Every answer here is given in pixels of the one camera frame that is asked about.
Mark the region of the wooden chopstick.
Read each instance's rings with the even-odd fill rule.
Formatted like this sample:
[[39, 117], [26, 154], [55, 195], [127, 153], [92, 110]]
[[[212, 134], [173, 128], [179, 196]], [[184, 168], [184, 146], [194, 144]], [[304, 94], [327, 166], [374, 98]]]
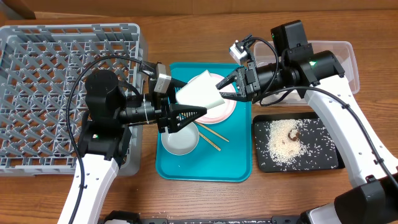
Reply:
[[207, 131], [211, 132], [211, 133], [214, 134], [215, 136], [218, 136], [219, 138], [223, 139], [224, 141], [229, 142], [228, 139], [226, 139], [224, 136], [220, 135], [220, 134], [217, 133], [216, 131], [210, 129], [208, 126], [205, 126], [204, 124], [199, 123], [199, 122], [196, 122], [196, 121], [195, 121], [195, 124], [197, 124], [197, 125], [199, 125], [199, 126], [205, 128]]
[[221, 148], [218, 147], [213, 141], [211, 141], [210, 139], [208, 139], [204, 134], [202, 134], [201, 132], [199, 132], [199, 135], [201, 138], [203, 138], [207, 143], [209, 143], [210, 145], [212, 145], [216, 150], [221, 151]]

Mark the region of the brown food scrap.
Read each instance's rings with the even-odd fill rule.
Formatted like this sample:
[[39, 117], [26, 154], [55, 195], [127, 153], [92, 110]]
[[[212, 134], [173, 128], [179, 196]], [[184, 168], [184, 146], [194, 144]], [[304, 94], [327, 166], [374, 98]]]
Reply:
[[291, 129], [288, 133], [288, 138], [291, 141], [297, 141], [300, 136], [300, 131], [298, 129]]

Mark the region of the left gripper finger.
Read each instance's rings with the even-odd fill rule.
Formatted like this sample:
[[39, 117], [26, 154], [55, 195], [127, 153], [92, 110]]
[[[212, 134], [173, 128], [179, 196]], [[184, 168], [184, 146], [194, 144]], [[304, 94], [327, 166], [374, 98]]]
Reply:
[[186, 84], [187, 84], [186, 82], [183, 82], [176, 78], [171, 78], [171, 81], [169, 84], [169, 91], [176, 93], [179, 90], [181, 90]]
[[170, 111], [167, 115], [167, 129], [169, 133], [176, 133], [206, 113], [205, 107], [170, 104]]

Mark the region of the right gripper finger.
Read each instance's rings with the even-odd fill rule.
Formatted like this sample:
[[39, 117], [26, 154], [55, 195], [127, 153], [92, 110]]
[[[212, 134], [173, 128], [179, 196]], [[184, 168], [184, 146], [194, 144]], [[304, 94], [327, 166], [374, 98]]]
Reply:
[[226, 87], [229, 84], [235, 83], [236, 87], [246, 86], [246, 69], [245, 67], [235, 68], [227, 77], [216, 84], [218, 90]]
[[232, 92], [220, 92], [220, 95], [222, 98], [227, 99], [227, 100], [233, 100], [233, 101], [240, 101], [240, 102], [248, 102], [248, 97], [245, 93], [232, 93]]

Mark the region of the large white plate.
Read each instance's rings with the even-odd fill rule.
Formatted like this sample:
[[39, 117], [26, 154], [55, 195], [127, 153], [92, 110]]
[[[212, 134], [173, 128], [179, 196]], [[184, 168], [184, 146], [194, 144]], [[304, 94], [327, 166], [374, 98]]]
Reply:
[[[223, 79], [223, 77], [218, 74], [210, 73], [210, 75], [212, 79], [214, 79], [216, 84]], [[232, 114], [235, 106], [236, 103], [234, 101], [224, 99], [224, 104], [212, 109], [207, 109], [207, 113], [201, 118], [198, 118], [197, 121], [205, 124], [219, 123], [221, 121], [224, 121], [228, 116]]]

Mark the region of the white cup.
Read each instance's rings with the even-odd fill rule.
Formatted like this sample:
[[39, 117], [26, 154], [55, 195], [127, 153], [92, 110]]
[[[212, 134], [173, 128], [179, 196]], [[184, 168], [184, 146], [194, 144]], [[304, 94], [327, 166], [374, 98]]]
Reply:
[[175, 97], [181, 105], [201, 106], [206, 109], [224, 104], [224, 99], [208, 70], [192, 78], [176, 93]]

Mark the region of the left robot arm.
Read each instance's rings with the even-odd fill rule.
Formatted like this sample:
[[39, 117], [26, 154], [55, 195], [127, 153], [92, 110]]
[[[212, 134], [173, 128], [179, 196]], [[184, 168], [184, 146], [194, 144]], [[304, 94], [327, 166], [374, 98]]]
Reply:
[[139, 93], [110, 70], [97, 70], [85, 80], [88, 107], [81, 133], [71, 142], [78, 157], [74, 180], [59, 223], [96, 223], [108, 190], [129, 149], [132, 126], [155, 123], [161, 133], [176, 133], [206, 114], [201, 106], [181, 105], [175, 88], [184, 82], [154, 72], [148, 93]]

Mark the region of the grey bowl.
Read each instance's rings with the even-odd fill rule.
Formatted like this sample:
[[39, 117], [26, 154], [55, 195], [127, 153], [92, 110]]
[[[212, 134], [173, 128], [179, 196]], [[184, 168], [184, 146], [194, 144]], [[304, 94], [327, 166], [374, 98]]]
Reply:
[[161, 143], [166, 151], [176, 156], [191, 153], [199, 142], [199, 131], [194, 123], [188, 124], [176, 133], [162, 133]]

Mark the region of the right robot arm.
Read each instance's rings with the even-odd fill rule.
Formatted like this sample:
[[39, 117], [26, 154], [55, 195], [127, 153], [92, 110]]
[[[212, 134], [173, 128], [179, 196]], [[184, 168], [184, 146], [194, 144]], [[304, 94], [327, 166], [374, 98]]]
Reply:
[[299, 223], [390, 223], [397, 220], [397, 159], [383, 145], [352, 95], [337, 57], [313, 51], [301, 21], [271, 30], [268, 43], [275, 62], [258, 67], [251, 53], [256, 38], [247, 36], [230, 47], [238, 63], [217, 85], [235, 83], [237, 92], [222, 93], [252, 103], [295, 90], [322, 120], [348, 171], [351, 190], [333, 202], [307, 210]]

